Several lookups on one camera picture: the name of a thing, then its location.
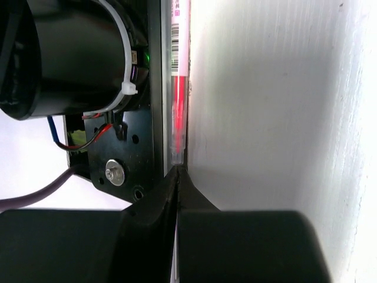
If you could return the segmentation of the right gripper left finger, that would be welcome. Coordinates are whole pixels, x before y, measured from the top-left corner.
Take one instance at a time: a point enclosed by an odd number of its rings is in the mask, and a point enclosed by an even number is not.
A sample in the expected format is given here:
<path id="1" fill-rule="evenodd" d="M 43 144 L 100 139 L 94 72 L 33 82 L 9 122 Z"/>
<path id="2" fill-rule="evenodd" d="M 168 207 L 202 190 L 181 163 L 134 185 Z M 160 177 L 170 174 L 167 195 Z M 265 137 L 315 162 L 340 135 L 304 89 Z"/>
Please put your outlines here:
<path id="1" fill-rule="evenodd" d="M 124 210 L 31 209 L 77 171 L 1 200 L 1 281 L 168 282 L 178 170 Z"/>

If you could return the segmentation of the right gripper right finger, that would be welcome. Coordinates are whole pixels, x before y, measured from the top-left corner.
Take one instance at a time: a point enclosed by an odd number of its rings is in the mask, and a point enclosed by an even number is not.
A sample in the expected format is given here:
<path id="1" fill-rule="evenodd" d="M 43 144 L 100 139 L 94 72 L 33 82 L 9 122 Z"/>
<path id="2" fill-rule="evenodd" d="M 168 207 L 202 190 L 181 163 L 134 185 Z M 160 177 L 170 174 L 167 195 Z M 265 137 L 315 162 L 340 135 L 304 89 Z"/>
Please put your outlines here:
<path id="1" fill-rule="evenodd" d="M 293 210 L 222 211 L 179 169 L 181 282 L 330 282 L 309 220 Z"/>

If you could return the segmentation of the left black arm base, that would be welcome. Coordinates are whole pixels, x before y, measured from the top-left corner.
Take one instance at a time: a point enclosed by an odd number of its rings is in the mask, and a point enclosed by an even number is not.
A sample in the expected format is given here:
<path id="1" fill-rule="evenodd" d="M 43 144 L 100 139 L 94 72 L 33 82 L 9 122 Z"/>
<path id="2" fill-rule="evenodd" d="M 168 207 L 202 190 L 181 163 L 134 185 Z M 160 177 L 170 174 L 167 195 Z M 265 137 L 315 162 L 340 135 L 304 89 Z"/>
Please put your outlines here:
<path id="1" fill-rule="evenodd" d="M 164 108 L 169 21 L 166 1 L 101 1 L 121 29 L 125 44 L 123 81 L 137 93 L 119 94 L 100 111 L 63 118 L 71 146 L 88 141 L 105 123 L 111 127 L 88 148 L 68 153 L 69 166 L 96 189 L 134 203 L 164 176 Z"/>

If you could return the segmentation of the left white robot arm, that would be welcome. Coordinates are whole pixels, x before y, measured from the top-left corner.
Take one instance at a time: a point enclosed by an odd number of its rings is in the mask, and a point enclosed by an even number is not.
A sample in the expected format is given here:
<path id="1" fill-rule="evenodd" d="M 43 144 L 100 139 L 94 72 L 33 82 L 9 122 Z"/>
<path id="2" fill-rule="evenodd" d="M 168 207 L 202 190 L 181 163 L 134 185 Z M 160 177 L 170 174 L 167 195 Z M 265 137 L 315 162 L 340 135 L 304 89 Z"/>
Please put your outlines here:
<path id="1" fill-rule="evenodd" d="M 127 111 L 149 89 L 146 1 L 2 1 L 1 110 Z"/>

